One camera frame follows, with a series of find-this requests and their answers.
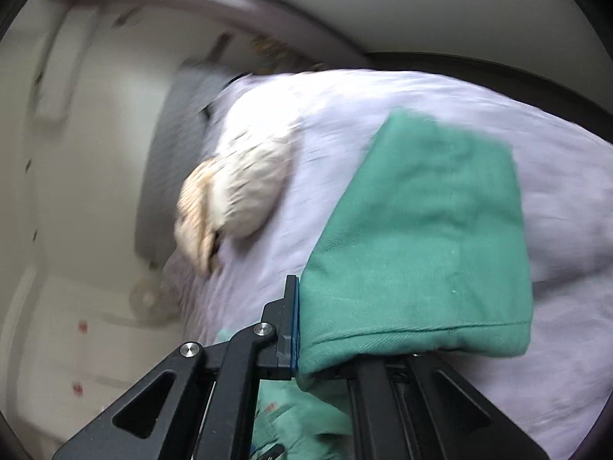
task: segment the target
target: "red dot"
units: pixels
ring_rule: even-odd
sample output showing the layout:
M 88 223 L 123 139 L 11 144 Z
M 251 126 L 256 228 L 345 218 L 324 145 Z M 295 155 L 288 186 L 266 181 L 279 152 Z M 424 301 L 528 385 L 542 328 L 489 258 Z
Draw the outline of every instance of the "red dot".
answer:
M 83 386 L 79 382 L 73 382 L 72 391 L 75 394 L 75 396 L 80 398 L 83 395 Z

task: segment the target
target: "black metal bracket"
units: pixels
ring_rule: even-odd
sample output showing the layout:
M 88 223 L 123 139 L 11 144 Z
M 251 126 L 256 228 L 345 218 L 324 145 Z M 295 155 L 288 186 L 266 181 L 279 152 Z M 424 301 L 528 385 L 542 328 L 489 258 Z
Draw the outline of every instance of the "black metal bracket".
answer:
M 506 415 L 434 353 L 362 356 L 347 379 L 356 460 L 547 460 Z
M 54 460 L 245 460 L 260 379 L 289 380 L 298 279 L 228 342 L 185 343 L 58 450 Z
M 288 276 L 260 323 L 177 348 L 53 458 L 247 460 L 259 382 L 291 379 L 297 351 L 298 279 Z M 347 381 L 356 460 L 547 460 L 437 355 L 361 356 L 318 377 Z

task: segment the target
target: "washing machine drum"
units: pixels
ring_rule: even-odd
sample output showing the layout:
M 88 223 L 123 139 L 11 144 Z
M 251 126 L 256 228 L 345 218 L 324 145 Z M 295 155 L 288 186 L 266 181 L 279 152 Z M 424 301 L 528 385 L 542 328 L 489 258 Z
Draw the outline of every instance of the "washing machine drum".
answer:
M 596 104 L 550 81 L 510 67 L 487 64 L 459 56 L 434 54 L 370 53 L 341 38 L 315 19 L 276 0 L 145 0 L 187 6 L 238 27 L 256 28 L 264 35 L 287 43 L 304 65 L 323 63 L 331 69 L 417 69 L 455 76 L 484 85 L 509 97 L 532 104 L 613 141 L 611 115 Z M 0 0 L 0 38 L 27 0 Z M 613 21 L 606 0 L 575 0 L 609 53 L 613 53 Z M 0 458 L 31 460 L 13 430 L 0 414 Z M 572 460 L 613 458 L 613 398 L 609 398 L 592 430 L 572 455 Z

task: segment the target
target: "gray fabric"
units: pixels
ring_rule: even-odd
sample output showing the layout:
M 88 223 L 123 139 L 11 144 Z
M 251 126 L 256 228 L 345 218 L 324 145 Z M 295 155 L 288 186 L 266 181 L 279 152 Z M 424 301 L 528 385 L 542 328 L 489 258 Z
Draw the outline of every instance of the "gray fabric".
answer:
M 285 76 L 269 81 L 280 81 Z M 165 268 L 189 338 L 211 344 L 259 320 L 300 274 L 373 134 L 390 109 L 488 133 L 513 149 L 534 281 L 533 339 L 513 359 L 454 363 L 553 460 L 578 446 L 613 387 L 613 148 L 571 122 L 483 87 L 416 72 L 298 75 L 298 160 L 263 230 L 226 239 L 220 273 L 197 278 L 179 255 Z M 249 78 L 215 102 L 223 122 Z M 385 293 L 381 293 L 384 302 Z
M 200 163 L 207 107 L 237 73 L 211 62 L 186 62 L 177 72 L 153 135 L 136 215 L 134 248 L 163 265 L 176 249 L 177 200 L 185 178 Z

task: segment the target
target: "teal fabric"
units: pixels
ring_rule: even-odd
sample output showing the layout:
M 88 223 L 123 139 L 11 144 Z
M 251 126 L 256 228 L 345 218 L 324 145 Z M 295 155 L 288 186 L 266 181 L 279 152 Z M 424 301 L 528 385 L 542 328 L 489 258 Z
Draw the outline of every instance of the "teal fabric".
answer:
M 394 110 L 300 280 L 300 372 L 358 354 L 516 356 L 533 314 L 510 149 Z
M 253 427 L 253 458 L 277 443 L 286 449 L 282 460 L 341 460 L 342 436 L 351 434 L 346 385 L 324 383 L 316 398 L 294 380 L 262 381 Z

